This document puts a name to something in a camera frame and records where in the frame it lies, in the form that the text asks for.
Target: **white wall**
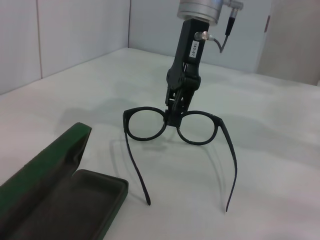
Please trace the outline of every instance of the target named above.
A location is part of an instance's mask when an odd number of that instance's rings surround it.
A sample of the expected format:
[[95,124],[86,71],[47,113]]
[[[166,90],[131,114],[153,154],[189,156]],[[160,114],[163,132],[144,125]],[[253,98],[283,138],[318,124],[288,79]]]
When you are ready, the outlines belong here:
[[[132,0],[129,47],[174,56],[183,21],[177,17],[179,0]],[[264,44],[264,30],[272,0],[242,0],[244,9],[236,18],[222,54],[214,42],[205,45],[202,61],[231,69],[255,72]],[[219,24],[210,32],[220,41],[231,9],[222,8]]]
[[130,0],[38,0],[43,77],[128,46]]
[[258,73],[317,85],[319,0],[275,0]]
[[40,78],[36,0],[0,0],[0,94]]

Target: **black cable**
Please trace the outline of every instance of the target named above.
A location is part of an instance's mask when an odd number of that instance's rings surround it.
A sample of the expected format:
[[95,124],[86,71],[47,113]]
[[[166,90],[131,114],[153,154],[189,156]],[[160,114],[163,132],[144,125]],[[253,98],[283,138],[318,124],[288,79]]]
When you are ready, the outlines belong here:
[[225,46],[226,46],[228,37],[229,37],[229,36],[225,36],[225,39],[224,39],[224,42],[223,42],[223,45],[222,45],[222,46],[221,46],[220,42],[219,42],[217,39],[213,39],[213,41],[218,45],[218,48],[219,48],[221,54],[222,54],[222,52],[223,52],[224,49],[225,49]]

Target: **metal cylinder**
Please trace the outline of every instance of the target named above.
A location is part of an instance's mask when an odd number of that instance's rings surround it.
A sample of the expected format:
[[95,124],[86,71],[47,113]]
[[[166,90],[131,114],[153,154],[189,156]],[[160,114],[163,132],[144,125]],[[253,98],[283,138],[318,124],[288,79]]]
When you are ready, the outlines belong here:
[[183,20],[199,19],[217,25],[224,0],[180,0],[177,16]]

